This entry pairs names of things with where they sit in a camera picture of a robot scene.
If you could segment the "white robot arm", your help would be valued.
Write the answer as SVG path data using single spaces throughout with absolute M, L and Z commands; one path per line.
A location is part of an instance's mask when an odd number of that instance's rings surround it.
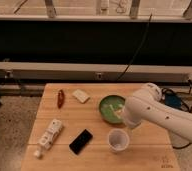
M 130 129 L 147 120 L 192 143 L 192 114 L 160 102 L 161 89 L 154 83 L 143 84 L 125 99 L 121 117 Z

